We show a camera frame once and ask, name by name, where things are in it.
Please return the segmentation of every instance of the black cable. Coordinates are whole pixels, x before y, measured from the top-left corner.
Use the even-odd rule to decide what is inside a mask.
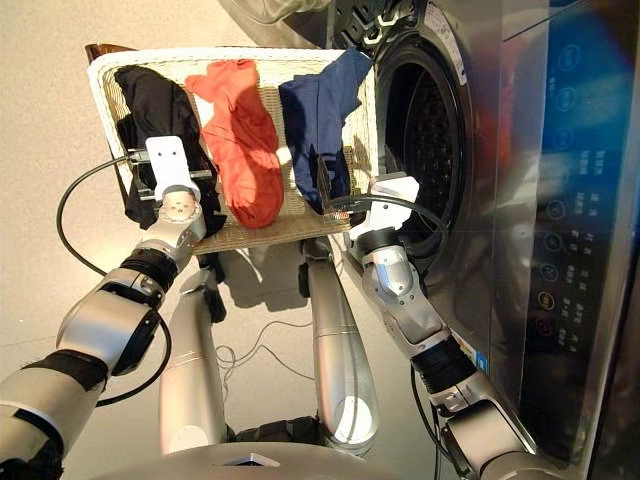
[[[162,372],[164,372],[164,369],[166,368],[167,363],[169,363],[169,358],[171,357],[171,333],[169,332],[169,327],[162,319],[160,319],[160,328],[162,328],[162,333],[164,333],[165,349],[164,349],[164,356],[162,358],[162,363],[160,363],[160,366],[156,369],[154,374],[151,375],[144,383],[140,384],[139,386],[137,386],[132,390],[129,390],[128,392],[122,393],[120,395],[116,395],[115,397],[99,400],[98,403],[96,404],[96,407],[113,405],[114,403],[118,403],[118,402],[121,402],[122,400],[126,400],[127,398],[131,398],[134,395],[137,395],[140,392],[142,392],[149,385],[155,382],[158,379],[158,377],[160,377],[160,375],[162,375]]]
[[[427,433],[431,440],[436,445],[436,448],[442,453],[442,456],[451,462],[451,455],[449,452],[442,446],[436,434],[433,433],[433,429],[431,425],[429,425],[429,420],[427,420],[427,415],[424,413],[424,408],[422,407],[422,402],[420,401],[420,396],[418,395],[418,387],[416,386],[416,371],[411,365],[411,391],[413,392],[413,399],[416,402],[416,407],[418,407],[418,413],[420,414],[420,418],[422,419],[422,423],[424,424],[424,428],[427,429]]]
[[[73,246],[69,243],[69,240],[67,240],[67,236],[65,235],[64,229],[62,228],[62,214],[64,212],[64,207],[67,204],[67,200],[69,199],[69,196],[76,189],[78,185],[80,185],[87,178],[89,178],[92,175],[95,175],[99,171],[104,170],[105,168],[108,168],[111,165],[115,165],[116,163],[122,162],[124,160],[126,160],[126,157],[111,159],[108,162],[105,162],[102,165],[98,165],[97,167],[92,168],[91,170],[83,173],[78,178],[76,178],[71,183],[71,185],[67,187],[64,194],[62,195],[62,198],[60,199],[60,203],[58,203],[58,211],[56,213],[56,228],[58,229],[58,236],[60,237],[60,241],[62,242],[64,247],[69,251],[71,255],[73,255],[82,264],[89,267],[91,270],[93,270],[97,274],[102,275],[103,277],[107,274],[107,272],[96,267],[93,263],[91,263],[89,260],[84,258],[75,248],[73,248]]]
[[[344,197],[332,198],[331,200],[329,200],[329,206],[340,208],[340,205],[357,205],[359,202],[392,203],[394,205],[399,205],[401,207],[408,208],[416,212],[418,215],[420,215],[424,219],[429,220],[431,223],[433,223],[436,226],[435,229],[431,225],[425,224],[432,232],[440,232],[441,235],[446,235],[447,233],[447,227],[435,213],[433,213],[428,208],[423,207],[422,205],[418,205],[417,203],[404,200],[403,198],[388,197],[386,195],[374,195],[371,193],[363,193],[360,195],[346,195]]]
[[[91,170],[86,171],[85,173],[80,175],[78,178],[76,178],[71,183],[71,185],[67,187],[64,194],[62,195],[62,198],[60,199],[60,203],[58,203],[58,211],[56,212],[56,228],[58,230],[58,236],[60,237],[60,241],[62,242],[62,244],[69,251],[69,253],[71,253],[71,255],[73,255],[77,260],[79,260],[83,265],[89,267],[91,270],[98,273],[99,275],[102,275],[103,277],[107,274],[107,272],[98,268],[89,260],[87,260],[85,257],[83,257],[75,248],[73,248],[73,246],[69,243],[69,240],[67,240],[67,236],[64,233],[64,228],[62,227],[62,214],[64,213],[64,207],[67,204],[67,200],[69,199],[69,197],[71,196],[71,193],[76,189],[78,185],[80,185],[90,176],[95,175],[96,173],[104,170],[105,168],[108,168],[111,165],[115,165],[116,163],[119,163],[125,160],[127,160],[127,157],[119,157],[119,158],[111,159],[108,162],[105,162],[101,165],[98,165],[97,167],[92,168]],[[96,404],[96,408],[104,407],[106,405],[113,405],[114,403],[118,403],[118,402],[121,402],[122,400],[126,400],[127,398],[131,398],[134,395],[137,395],[138,393],[142,392],[149,385],[155,382],[158,379],[158,377],[160,377],[160,375],[162,375],[162,372],[164,372],[164,369],[169,363],[169,358],[171,356],[172,343],[171,343],[171,332],[169,332],[169,327],[167,326],[167,324],[163,319],[160,319],[160,328],[162,328],[162,333],[164,333],[165,351],[164,351],[164,357],[162,358],[162,362],[160,363],[156,371],[153,373],[153,375],[151,375],[151,377],[149,377],[144,383],[142,383],[141,385],[139,385],[138,387],[132,390],[129,390],[128,392],[122,393],[120,395],[116,395],[115,397],[99,400],[98,403]]]
[[[433,255],[431,262],[429,262],[429,267],[434,265],[440,259],[440,257],[444,253],[444,247],[447,243],[447,239],[449,238],[449,229],[444,224],[442,219],[440,219],[435,213],[433,213],[428,208],[423,207],[422,205],[410,202],[408,200],[404,200],[402,198],[364,193],[361,195],[347,195],[343,197],[333,198],[329,200],[328,206],[340,209],[341,207],[344,207],[347,205],[358,205],[358,203],[363,203],[363,202],[366,202],[367,205],[371,204],[372,202],[392,203],[394,205],[399,205],[401,207],[405,207],[416,212],[418,214],[418,217],[420,218],[420,221],[422,221],[422,223],[427,228],[429,228],[433,233],[440,234],[440,245],[438,246],[436,253]],[[436,228],[433,228],[433,226],[429,225],[427,223],[427,220],[433,223]],[[424,271],[420,274],[421,288],[424,285],[424,280],[428,272],[429,272],[429,269],[425,268]]]
[[[440,439],[440,420],[438,418],[438,411],[436,407],[431,404],[431,419],[433,420],[433,428],[436,431],[436,437],[438,438],[438,443],[442,444]],[[440,478],[440,469],[442,467],[442,462],[440,458],[440,450],[436,448],[436,464],[433,469],[433,480],[439,480]]]

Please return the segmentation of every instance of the front-loading washing machine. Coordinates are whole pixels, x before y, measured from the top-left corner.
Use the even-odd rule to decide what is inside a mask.
[[[379,171],[449,229],[400,231],[429,300],[567,478],[637,478],[637,0],[333,8],[375,59]]]

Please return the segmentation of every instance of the cable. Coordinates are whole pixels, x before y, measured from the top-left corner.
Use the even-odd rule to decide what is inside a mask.
[[[67,204],[67,200],[69,199],[69,196],[76,189],[78,185],[80,185],[90,176],[100,172],[101,170],[104,170],[105,168],[108,168],[111,165],[115,165],[116,163],[122,162],[125,160],[127,160],[127,157],[111,159],[108,162],[105,162],[102,165],[98,165],[97,167],[92,168],[91,170],[83,173],[78,178],[76,178],[71,183],[71,185],[67,187],[64,194],[62,195],[62,198],[60,199],[60,203],[58,203],[58,211],[56,213],[56,228],[58,229],[58,236],[60,237],[60,241],[62,242],[64,247],[69,251],[71,255],[73,255],[82,264],[89,267],[91,270],[93,270],[97,274],[102,275],[103,277],[107,274],[107,272],[96,267],[93,263],[91,263],[89,260],[84,258],[75,248],[73,248],[73,246],[69,243],[69,240],[67,240],[67,236],[65,235],[64,229],[62,228],[62,213],[64,212],[64,207]]]
[[[235,361],[236,362],[242,362],[242,360],[244,360],[249,355],[254,353],[254,350],[256,350],[256,348],[258,347],[258,343],[260,343],[260,339],[262,338],[262,335],[272,325],[284,325],[285,327],[305,328],[305,327],[310,327],[311,326],[311,322],[305,323],[305,324],[302,324],[302,325],[298,325],[296,323],[283,322],[282,320],[272,320],[271,322],[267,323],[264,327],[262,327],[262,329],[260,330],[260,333],[258,334],[258,337],[256,338],[256,341],[253,342],[253,346],[249,349],[249,351],[247,353],[245,353],[244,355],[236,358]],[[221,347],[225,347],[225,348],[228,348],[229,350],[233,351],[233,349],[231,347],[229,347],[228,345],[221,345]],[[225,360],[224,358],[220,358],[220,357],[218,357],[218,361],[223,362],[223,363],[232,363],[231,361]]]
[[[91,270],[93,270],[99,275],[102,275],[103,277],[107,274],[107,272],[98,268],[89,260],[87,260],[85,257],[83,257],[69,243],[69,240],[67,239],[67,236],[64,233],[64,228],[62,227],[62,214],[64,213],[64,207],[67,204],[67,200],[69,200],[71,193],[73,193],[73,191],[76,189],[78,185],[80,185],[82,182],[84,182],[87,178],[91,177],[92,175],[95,175],[96,173],[104,170],[105,168],[110,167],[111,165],[115,165],[116,163],[126,161],[128,160],[128,158],[129,157],[113,158],[108,162],[98,165],[97,167],[94,167],[91,170],[88,170],[82,175],[80,175],[67,187],[65,192],[62,194],[62,198],[60,198],[60,202],[58,203],[58,210],[56,212],[56,228],[58,230],[58,236],[60,237],[60,241],[62,242],[64,247],[69,251],[69,253],[71,253],[71,255],[73,255],[77,260],[79,260],[83,265],[89,267]],[[147,387],[149,387],[149,385],[155,382],[158,379],[158,377],[160,377],[160,375],[162,375],[162,372],[164,371],[167,364],[169,363],[169,358],[171,356],[171,333],[169,332],[169,327],[167,326],[167,324],[163,319],[160,319],[160,328],[162,328],[162,333],[164,334],[164,338],[165,338],[165,350],[164,350],[164,356],[162,358],[162,362],[160,363],[156,371],[153,373],[153,375],[151,375],[151,377],[149,377],[144,383],[140,384],[138,387],[132,390],[129,390],[128,392],[122,393],[120,395],[116,395],[115,397],[98,400],[98,403],[96,404],[96,408],[104,407],[107,405],[113,405],[114,403],[118,403],[118,402],[121,402],[122,400],[126,400],[127,398],[131,398],[134,395],[137,395],[138,393],[145,390]]]
[[[129,390],[128,392],[122,393],[120,395],[116,395],[115,397],[99,400],[98,403],[96,404],[96,407],[113,405],[114,403],[118,403],[118,402],[121,402],[122,400],[126,400],[127,398],[131,398],[134,395],[137,395],[140,392],[142,392],[149,385],[155,382],[158,379],[158,377],[160,377],[160,375],[162,375],[162,372],[164,372],[164,369],[166,368],[167,363],[169,363],[169,358],[171,357],[171,333],[169,332],[169,327],[167,326],[165,321],[162,319],[160,319],[160,328],[162,328],[162,333],[164,333],[164,339],[165,339],[164,356],[162,358],[162,362],[160,363],[160,366],[158,366],[154,374],[151,375],[144,383],[140,384],[139,386],[137,386],[132,390]]]
[[[344,207],[346,205],[358,205],[358,203],[363,202],[366,202],[367,204],[370,204],[372,202],[391,203],[416,212],[418,214],[418,217],[420,218],[420,221],[429,230],[431,230],[433,233],[440,234],[440,246],[433,256],[431,265],[433,265],[440,258],[442,252],[444,251],[444,245],[447,243],[447,238],[449,238],[449,230],[447,229],[447,226],[444,224],[444,222],[435,213],[433,213],[428,208],[423,207],[422,205],[404,200],[402,198],[364,193],[361,195],[347,195],[343,197],[333,198],[329,200],[328,206],[340,209],[341,207]]]
[[[444,448],[444,446],[440,443],[436,434],[433,433],[433,429],[431,425],[429,425],[429,420],[427,420],[427,415],[424,413],[424,408],[422,407],[422,402],[420,401],[420,396],[418,395],[418,387],[416,386],[416,371],[411,365],[411,391],[413,392],[413,399],[416,402],[416,407],[418,407],[418,413],[420,414],[420,418],[422,419],[422,423],[424,424],[424,428],[427,429],[427,433],[431,440],[436,445],[436,448],[442,453],[442,456],[451,462],[451,455]]]
[[[418,205],[417,203],[410,202],[408,200],[404,200],[403,198],[397,197],[388,197],[386,195],[374,195],[371,193],[363,193],[361,195],[346,195],[343,197],[336,197],[329,200],[329,206],[339,208],[340,205],[357,205],[359,202],[382,202],[382,203],[392,203],[394,205],[399,205],[401,207],[408,208],[409,210],[413,210],[421,217],[426,220],[429,220],[433,223],[436,228],[434,229],[432,226],[427,225],[427,227],[432,232],[440,232],[444,234],[447,231],[447,227],[442,222],[442,220],[431,210],[423,207],[422,205]]]
[[[436,431],[436,437],[438,438],[438,443],[441,443],[440,437],[440,420],[438,417],[438,411],[436,407],[431,404],[431,419],[433,420],[433,428]],[[436,463],[433,468],[433,480],[438,480],[440,478],[440,468],[441,468],[441,459],[440,459],[440,450],[436,448]]]
[[[227,396],[229,395],[229,385],[228,385],[228,381],[231,378],[231,375],[233,375],[233,372],[235,371],[235,369],[242,367],[243,365],[249,363],[253,357],[255,357],[258,352],[260,351],[260,349],[264,349],[267,351],[267,353],[269,353],[280,365],[282,365],[284,368],[286,368],[287,370],[289,370],[291,373],[293,373],[294,375],[297,375],[301,378],[307,379],[307,380],[315,380],[314,377],[311,377],[309,375],[305,375],[302,372],[297,371],[296,369],[294,369],[293,367],[287,365],[273,350],[271,350],[269,347],[267,347],[266,345],[260,343],[260,340],[262,338],[262,335],[264,334],[264,332],[271,327],[272,325],[285,325],[287,327],[294,327],[294,328],[303,328],[303,327],[308,327],[311,325],[311,323],[305,323],[303,325],[298,325],[295,323],[288,323],[288,322],[283,322],[281,320],[274,320],[272,322],[267,323],[264,327],[262,327],[262,329],[260,330],[260,333],[258,334],[258,337],[256,338],[255,342],[253,343],[253,346],[244,354],[241,355],[240,357],[238,357],[236,355],[236,352],[233,348],[231,348],[228,345],[220,345],[218,347],[216,347],[216,357],[218,359],[218,362],[221,364],[220,368],[226,370],[224,375],[222,376],[222,388],[224,390],[224,401],[227,400]],[[229,352],[229,355],[231,357],[230,360],[222,358],[220,356],[220,354],[218,353],[219,350],[227,350]]]

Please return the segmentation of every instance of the blue cloth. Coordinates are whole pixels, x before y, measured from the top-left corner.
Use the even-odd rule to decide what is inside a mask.
[[[318,155],[322,155],[329,171],[330,197],[349,194],[342,127],[360,105],[358,87],[372,65],[369,57],[350,48],[319,74],[296,75],[278,87],[296,185],[317,213],[322,213]]]

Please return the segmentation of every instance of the control panel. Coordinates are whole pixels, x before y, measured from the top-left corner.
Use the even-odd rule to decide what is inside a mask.
[[[536,442],[565,461],[581,448],[634,82],[635,38],[594,4],[549,21],[520,398]]]

